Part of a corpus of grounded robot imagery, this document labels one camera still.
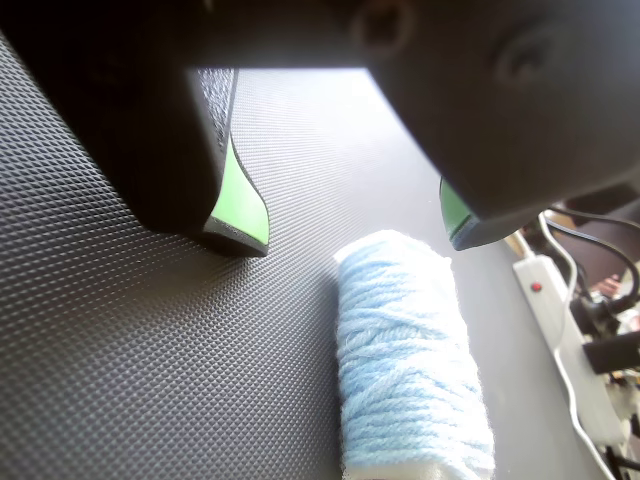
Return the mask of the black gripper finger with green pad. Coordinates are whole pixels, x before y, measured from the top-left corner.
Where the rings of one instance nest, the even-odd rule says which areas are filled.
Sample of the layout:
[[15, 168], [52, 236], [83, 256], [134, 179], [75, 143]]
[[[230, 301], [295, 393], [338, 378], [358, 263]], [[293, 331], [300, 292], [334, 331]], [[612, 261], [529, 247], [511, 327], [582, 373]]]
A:
[[635, 1], [364, 1], [359, 45], [467, 208], [458, 250], [639, 180]]
[[238, 72], [197, 66], [210, 1], [5, 1], [1, 30], [146, 228], [263, 257], [266, 203], [230, 132]]

